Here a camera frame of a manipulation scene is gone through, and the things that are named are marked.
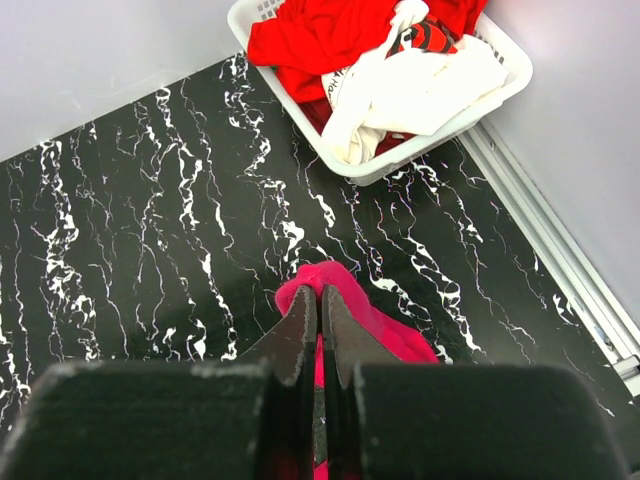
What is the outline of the magenta pink t shirt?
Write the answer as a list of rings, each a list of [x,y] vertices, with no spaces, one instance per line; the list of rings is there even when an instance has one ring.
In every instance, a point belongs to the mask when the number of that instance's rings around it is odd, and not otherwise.
[[[375,308],[369,301],[364,289],[355,277],[336,261],[323,261],[307,264],[299,268],[296,275],[278,288],[275,294],[276,305],[281,314],[287,313],[294,296],[301,286],[311,287],[317,300],[321,300],[324,287],[337,287],[338,293],[346,304],[346,308],[359,326],[370,334],[394,358],[410,363],[438,364],[439,360],[423,336],[415,329],[394,320]],[[318,346],[314,367],[314,429],[319,430],[316,440],[320,441],[323,432],[321,418],[324,413],[324,352],[323,340],[318,333]],[[326,454],[321,453],[321,446],[314,446],[313,479],[329,479],[329,468]]]

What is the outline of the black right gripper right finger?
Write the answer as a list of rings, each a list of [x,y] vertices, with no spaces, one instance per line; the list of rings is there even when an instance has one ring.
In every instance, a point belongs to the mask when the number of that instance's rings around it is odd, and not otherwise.
[[[333,479],[626,479],[596,401],[554,367],[403,362],[322,294]]]

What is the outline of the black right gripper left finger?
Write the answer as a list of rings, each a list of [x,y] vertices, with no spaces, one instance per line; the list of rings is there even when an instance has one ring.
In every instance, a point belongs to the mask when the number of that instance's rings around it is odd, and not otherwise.
[[[313,292],[236,360],[67,362],[40,378],[5,479],[309,479]]]

